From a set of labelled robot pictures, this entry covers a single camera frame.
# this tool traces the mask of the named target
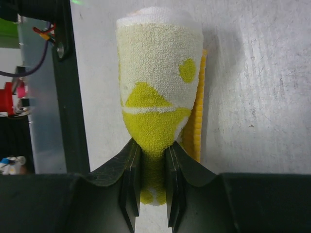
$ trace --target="green light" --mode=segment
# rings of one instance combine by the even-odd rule
[[[83,2],[81,0],[70,0],[70,1],[77,5],[83,5]]]

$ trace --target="white wall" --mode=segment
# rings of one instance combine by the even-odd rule
[[[15,67],[22,65],[22,58],[19,49],[0,48],[0,70],[8,73],[14,73]],[[0,89],[3,89],[5,82],[10,82],[12,78],[0,75]],[[17,97],[14,96],[13,103],[16,103]]]

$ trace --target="wire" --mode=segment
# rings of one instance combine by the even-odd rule
[[[53,38],[51,38],[51,36],[49,34],[39,33],[39,35],[43,39],[48,40],[49,42],[51,42],[53,45],[55,44],[55,40]]]
[[[50,38],[55,39],[55,35],[54,34],[49,33],[48,35],[50,36]]]
[[[15,113],[14,115],[10,115],[10,116],[4,115],[4,114],[0,114],[0,116],[6,117],[8,119],[18,120],[18,119],[22,119],[25,116],[29,115],[29,111],[21,110],[21,109],[17,108],[16,106],[14,107],[14,113]]]
[[[45,31],[42,31],[40,30],[39,28],[36,28],[36,27],[33,27],[33,31],[35,33],[38,33],[38,34],[48,34],[50,33],[51,31],[55,31],[56,29],[56,24],[53,25],[53,27],[51,27],[51,25],[48,27],[49,29],[45,30]]]
[[[42,66],[42,64],[44,62],[44,59],[45,59],[45,57],[47,55],[48,46],[49,46],[49,41],[46,40],[45,44],[44,44],[44,49],[43,49],[42,57],[41,57],[39,63],[32,70],[29,70],[29,71],[23,72],[23,73],[18,73],[18,74],[13,74],[13,73],[7,73],[7,72],[0,71],[0,75],[6,76],[6,77],[11,77],[11,78],[19,78],[19,77],[26,77],[26,76],[29,76],[29,75],[35,73],[37,70],[40,69],[40,67]]]

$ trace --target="rolled towel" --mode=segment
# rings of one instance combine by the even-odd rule
[[[204,100],[204,84],[205,84],[205,65],[207,51],[203,50],[199,84],[196,92],[191,115],[183,128],[177,142],[184,148],[187,154],[197,162],[201,162],[201,133],[203,121],[203,100]]]
[[[143,150],[141,202],[166,202],[164,150],[191,114],[203,50],[187,12],[151,7],[117,21],[124,123]]]

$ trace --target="screw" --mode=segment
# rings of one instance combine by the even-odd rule
[[[63,58],[63,56],[64,56],[64,45],[62,42],[58,43],[56,51],[57,51],[58,57]]]

